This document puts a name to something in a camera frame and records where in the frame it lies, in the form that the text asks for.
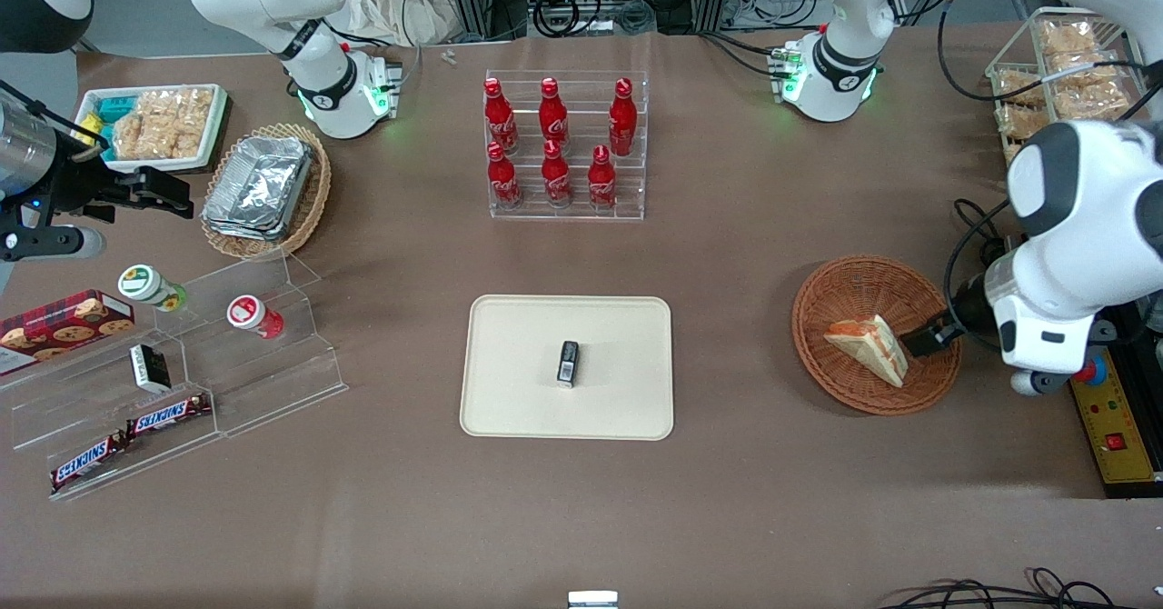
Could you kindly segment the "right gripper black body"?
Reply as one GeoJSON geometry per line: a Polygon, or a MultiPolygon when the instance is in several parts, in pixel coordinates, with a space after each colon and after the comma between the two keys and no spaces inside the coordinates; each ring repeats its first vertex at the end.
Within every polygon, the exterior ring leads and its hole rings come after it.
{"type": "Polygon", "coordinates": [[[112,206],[137,208],[131,175],[105,166],[104,159],[53,162],[38,186],[38,212],[51,221],[60,213],[95,216],[112,223],[114,210],[88,210],[88,207],[112,206]]]}

